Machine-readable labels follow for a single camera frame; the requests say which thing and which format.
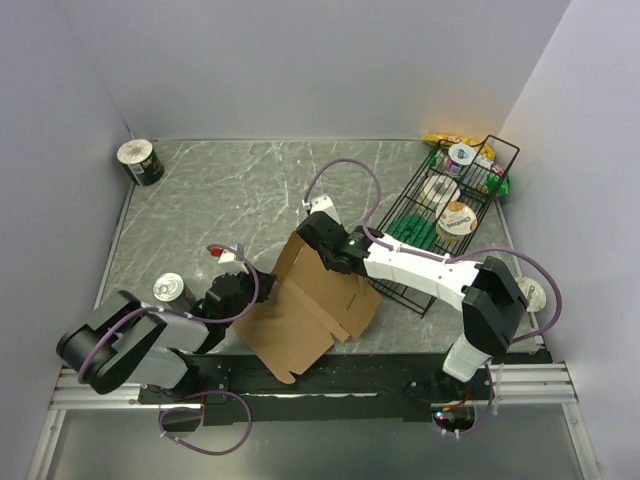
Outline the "brown cardboard box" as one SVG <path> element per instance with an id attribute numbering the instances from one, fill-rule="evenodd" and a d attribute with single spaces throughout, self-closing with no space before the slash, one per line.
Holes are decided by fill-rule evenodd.
<path id="1" fill-rule="evenodd" d="M 269 299 L 232 328 L 275 378 L 293 384 L 334 344 L 358 340 L 382 296 L 363 278 L 324 268 L 319 255 L 293 233 L 272 274 Z"/>

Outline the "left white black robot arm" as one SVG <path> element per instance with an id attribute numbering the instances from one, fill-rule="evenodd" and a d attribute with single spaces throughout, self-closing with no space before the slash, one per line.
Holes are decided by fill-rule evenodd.
<path id="1" fill-rule="evenodd" d="M 261 271 L 220 275 L 188 312 L 145 306 L 119 290 L 65 333 L 56 353 L 99 394 L 133 382 L 161 387 L 174 401 L 185 402 L 198 389 L 199 368 L 191 357 L 222 342 L 227 319 L 266 301 L 275 282 L 274 275 Z"/>

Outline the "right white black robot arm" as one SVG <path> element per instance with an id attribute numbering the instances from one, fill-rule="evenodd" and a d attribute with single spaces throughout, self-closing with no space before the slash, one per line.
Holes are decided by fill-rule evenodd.
<path id="1" fill-rule="evenodd" d="M 451 262 L 365 226 L 348 232 L 323 211 L 307 216 L 296 234 L 329 271 L 403 285 L 461 313 L 463 333 L 437 374 L 448 398 L 461 397 L 479 368 L 508 351 L 528 307 L 506 264 L 493 256 Z"/>

